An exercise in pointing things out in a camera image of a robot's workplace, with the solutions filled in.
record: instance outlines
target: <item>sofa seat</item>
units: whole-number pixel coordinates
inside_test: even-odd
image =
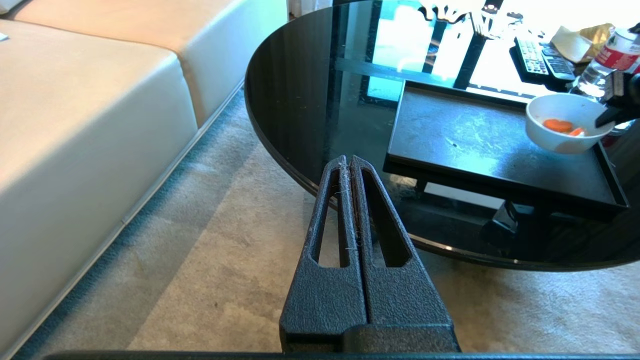
[[[0,42],[4,358],[109,245],[197,126],[169,50],[1,19],[0,33],[9,36]]]
[[[164,47],[180,58],[198,125],[244,78],[254,50],[287,21],[284,0],[30,0],[9,18]]]

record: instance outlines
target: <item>beige carpet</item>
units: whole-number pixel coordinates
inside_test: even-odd
[[[278,352],[313,203],[261,146],[237,94],[16,359],[68,349]],[[466,352],[640,352],[640,263],[538,273],[421,256]]]

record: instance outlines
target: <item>round glass table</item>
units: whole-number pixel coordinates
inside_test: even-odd
[[[383,170],[405,80],[521,102],[551,92],[520,80],[509,56],[510,27],[502,40],[485,40],[471,21],[426,21],[419,6],[362,1],[327,8],[291,21],[261,44],[244,91],[270,155],[314,194],[330,160],[342,154],[367,160],[423,250],[526,270],[586,270],[637,260],[632,224],[640,217],[633,207],[609,223],[572,218],[540,238],[520,231],[504,239],[488,227],[504,211],[502,199]]]

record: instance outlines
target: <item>plastic bottle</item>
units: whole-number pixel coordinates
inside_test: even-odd
[[[640,56],[640,38],[632,29],[616,29],[598,56],[580,75],[576,88],[590,97],[600,99],[605,94],[606,77],[614,70],[627,70]]]

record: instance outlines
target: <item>black serving tray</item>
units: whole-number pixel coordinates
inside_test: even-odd
[[[525,107],[405,81],[384,171],[593,220],[629,207],[599,142],[574,155],[542,149]]]

